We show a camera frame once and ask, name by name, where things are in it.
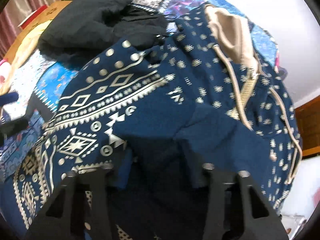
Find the beige drawstring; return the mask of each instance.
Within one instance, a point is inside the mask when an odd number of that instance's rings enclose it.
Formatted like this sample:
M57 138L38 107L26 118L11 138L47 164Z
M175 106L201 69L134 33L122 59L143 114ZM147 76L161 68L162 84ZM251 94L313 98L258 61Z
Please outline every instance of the beige drawstring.
M290 168L290 172L289 172L289 175L288 175L288 184L290 184L293 180L293 178L296 176L297 174L297 171L298 171L298 166L302 160L302 149L299 145L299 142L294 138L293 136L293 133L291 131L291 127L290 127L290 124L289 124L289 121L288 121L288 117L287 117L287 114L286 114L286 111L285 111L285 106L284 106L284 103L283 101L281 100L280 96L278 95L278 93L272 88L270 87L269 90L271 91L271 93L273 94L273 96L276 98L276 100L278 101L279 105L280 105L280 108L281 108L281 111L282 111L282 114L284 115L284 122L285 122L285 125L288 129L288 133L289 133L289 136L290 136L290 139L293 141L293 143L295 144L295 149L294 149L294 154L293 154L293 158L292 158L292 165L291 165L291 168ZM296 161L296 157L297 157L297 152L299 151L299 161L298 161L298 164L295 166L295 161Z
M239 85L238 85L238 81L236 78L236 74L233 70L232 65L230 64L229 60L227 59L227 57L223 54L223 52L221 51L220 47L218 44L215 44L213 46L214 51L217 53L218 57L223 61L223 63L226 65L227 70L229 72L229 75L231 77L231 81L232 81L232 86L233 86L233 90L235 93L235 99L236 99L236 107L239 113L239 118L241 120L241 122L245 125L245 127L247 127L249 130L253 131L252 127L250 126L248 119L245 115L244 112L244 107L242 105L242 99L241 99L241 93L240 93L240 89L239 89Z

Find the pink curtain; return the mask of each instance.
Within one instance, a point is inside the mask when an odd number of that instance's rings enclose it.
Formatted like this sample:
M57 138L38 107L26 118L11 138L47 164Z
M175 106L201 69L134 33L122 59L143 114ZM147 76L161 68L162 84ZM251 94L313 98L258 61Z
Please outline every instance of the pink curtain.
M17 35L18 25L42 5L60 0L10 0L0 14L0 58L3 58Z

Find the pile of clothes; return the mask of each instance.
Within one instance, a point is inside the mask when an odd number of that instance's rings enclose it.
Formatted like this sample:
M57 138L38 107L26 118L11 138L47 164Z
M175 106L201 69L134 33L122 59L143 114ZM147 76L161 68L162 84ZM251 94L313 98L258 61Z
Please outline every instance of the pile of clothes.
M105 163L128 239L201 239L204 163L248 171L274 209L288 195L302 151L277 45L225 0L74 0L38 49L57 61L27 107L43 113L41 136L1 191L18 236L68 171Z

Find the black cloth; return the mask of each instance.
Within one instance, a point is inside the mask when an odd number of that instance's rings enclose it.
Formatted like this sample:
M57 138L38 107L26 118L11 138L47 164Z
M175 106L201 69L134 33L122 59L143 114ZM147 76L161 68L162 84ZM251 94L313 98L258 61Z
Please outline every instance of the black cloth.
M138 50L158 45L167 21L130 5L132 0L73 0L40 36L38 48L65 64L85 64L121 37Z

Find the red object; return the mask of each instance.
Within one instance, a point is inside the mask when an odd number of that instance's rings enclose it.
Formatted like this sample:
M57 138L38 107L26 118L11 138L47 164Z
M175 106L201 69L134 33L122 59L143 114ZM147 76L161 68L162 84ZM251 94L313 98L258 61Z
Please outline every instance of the red object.
M38 8L36 11L34 11L32 14L30 14L27 18L24 19L22 23L19 24L21 29L23 30L28 26L30 22L32 22L33 19L35 19L40 13L42 13L45 9L47 9L47 5L43 5L40 8Z

